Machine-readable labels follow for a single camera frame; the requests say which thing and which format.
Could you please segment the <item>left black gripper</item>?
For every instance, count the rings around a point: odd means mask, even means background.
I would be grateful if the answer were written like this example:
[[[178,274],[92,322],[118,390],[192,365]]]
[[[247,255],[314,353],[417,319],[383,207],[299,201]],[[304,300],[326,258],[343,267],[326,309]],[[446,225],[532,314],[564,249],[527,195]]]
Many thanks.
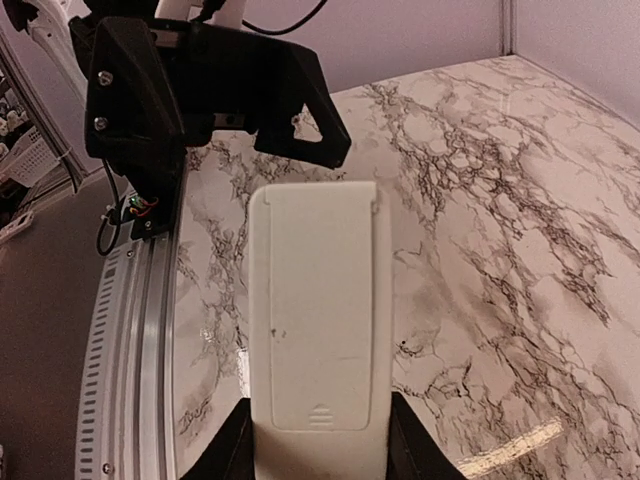
[[[146,201],[173,202],[184,140],[204,145],[216,130],[257,132],[262,153],[343,165],[350,136],[314,51],[204,23],[149,27],[127,17],[98,24],[84,133],[89,156],[107,161]],[[304,109],[318,141],[295,136],[293,120]]]

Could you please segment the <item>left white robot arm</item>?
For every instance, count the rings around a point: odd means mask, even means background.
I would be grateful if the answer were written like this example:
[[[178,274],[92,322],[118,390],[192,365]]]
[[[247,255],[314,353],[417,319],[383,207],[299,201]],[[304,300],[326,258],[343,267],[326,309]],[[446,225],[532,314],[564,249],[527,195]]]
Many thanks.
[[[330,169],[351,139],[316,53],[246,22],[242,1],[7,1],[85,103],[85,148],[136,191],[175,201],[188,148],[242,131],[257,151]]]

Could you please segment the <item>white remote control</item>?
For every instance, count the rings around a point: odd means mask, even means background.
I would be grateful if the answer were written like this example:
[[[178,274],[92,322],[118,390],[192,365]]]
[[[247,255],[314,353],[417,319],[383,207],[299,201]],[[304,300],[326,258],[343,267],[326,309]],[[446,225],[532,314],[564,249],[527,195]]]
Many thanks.
[[[393,287],[371,181],[274,184],[249,205],[249,370],[259,479],[382,479]]]

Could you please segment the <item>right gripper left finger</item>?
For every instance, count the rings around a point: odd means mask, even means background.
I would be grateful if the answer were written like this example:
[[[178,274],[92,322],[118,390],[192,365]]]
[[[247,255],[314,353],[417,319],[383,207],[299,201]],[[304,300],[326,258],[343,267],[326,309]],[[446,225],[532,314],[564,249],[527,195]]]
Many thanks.
[[[254,439],[249,398],[241,398],[181,480],[254,480]]]

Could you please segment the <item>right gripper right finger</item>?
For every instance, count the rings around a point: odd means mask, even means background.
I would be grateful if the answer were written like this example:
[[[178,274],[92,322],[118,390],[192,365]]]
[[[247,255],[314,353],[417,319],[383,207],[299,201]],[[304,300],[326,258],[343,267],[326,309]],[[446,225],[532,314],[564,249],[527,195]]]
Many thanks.
[[[387,478],[466,480],[439,448],[400,392],[391,394]]]

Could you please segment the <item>white battery cover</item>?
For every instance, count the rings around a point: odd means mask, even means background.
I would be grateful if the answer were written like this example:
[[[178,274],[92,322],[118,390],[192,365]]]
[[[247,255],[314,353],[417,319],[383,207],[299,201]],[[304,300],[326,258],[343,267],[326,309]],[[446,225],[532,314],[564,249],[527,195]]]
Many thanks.
[[[281,430],[368,426],[376,197],[371,182],[265,190],[272,420]]]

